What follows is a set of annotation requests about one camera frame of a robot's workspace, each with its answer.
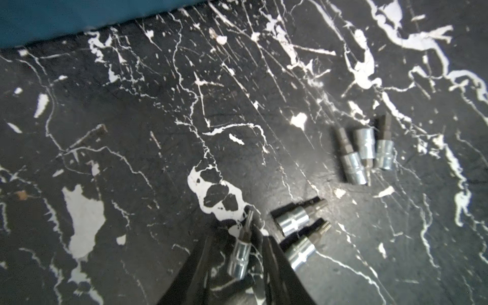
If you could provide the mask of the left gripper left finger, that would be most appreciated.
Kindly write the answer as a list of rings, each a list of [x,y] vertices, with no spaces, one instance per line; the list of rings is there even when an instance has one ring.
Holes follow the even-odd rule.
[[[200,240],[158,304],[208,304],[208,277],[214,234]]]

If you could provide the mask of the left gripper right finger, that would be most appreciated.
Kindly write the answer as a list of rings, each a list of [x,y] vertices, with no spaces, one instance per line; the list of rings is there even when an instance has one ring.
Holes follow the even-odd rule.
[[[262,255],[267,304],[316,304],[272,236],[263,237]]]

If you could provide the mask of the teal plastic storage box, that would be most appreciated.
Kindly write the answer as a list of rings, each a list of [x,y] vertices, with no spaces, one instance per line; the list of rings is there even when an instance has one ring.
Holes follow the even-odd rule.
[[[1,48],[77,34],[198,3],[194,0],[1,1]]]

